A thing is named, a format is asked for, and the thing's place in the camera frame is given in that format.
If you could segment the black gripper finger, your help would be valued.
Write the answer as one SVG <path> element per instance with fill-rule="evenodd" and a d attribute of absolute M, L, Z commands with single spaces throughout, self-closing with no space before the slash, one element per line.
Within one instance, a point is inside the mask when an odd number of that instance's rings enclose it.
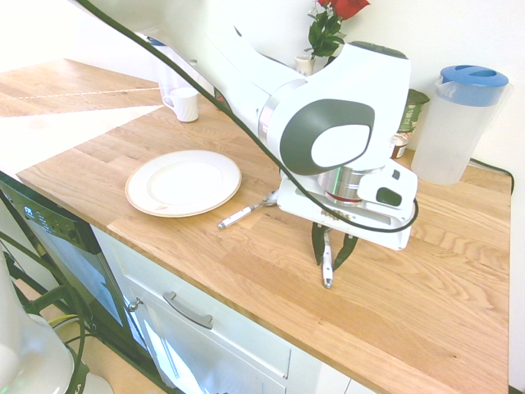
<path fill-rule="evenodd" d="M 325 249 L 324 235 L 326 233 L 326 227 L 320 223 L 313 223 L 312 226 L 312 244 L 313 244 L 313 253 L 316 259 L 317 265 L 320 265 L 323 261 L 323 254 Z"/>
<path fill-rule="evenodd" d="M 337 270 L 346 260 L 347 258 L 354 252 L 354 248 L 357 245 L 358 237 L 357 236 L 351 236 L 350 234 L 345 234 L 343 245 L 338 252 L 334 263 L 333 263 L 333 271 Z"/>

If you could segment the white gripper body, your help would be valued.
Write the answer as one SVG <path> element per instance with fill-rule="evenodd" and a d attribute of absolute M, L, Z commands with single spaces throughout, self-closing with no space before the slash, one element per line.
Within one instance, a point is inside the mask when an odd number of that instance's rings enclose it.
<path fill-rule="evenodd" d="M 322 204 L 315 204 L 287 176 L 283 176 L 277 200 L 281 210 L 393 250 L 402 250 L 408 244 L 413 208 L 391 216 L 379 206 L 372 210 L 373 206 L 367 202 L 341 206 L 329 201 L 322 189 L 305 176 L 300 181 Z"/>

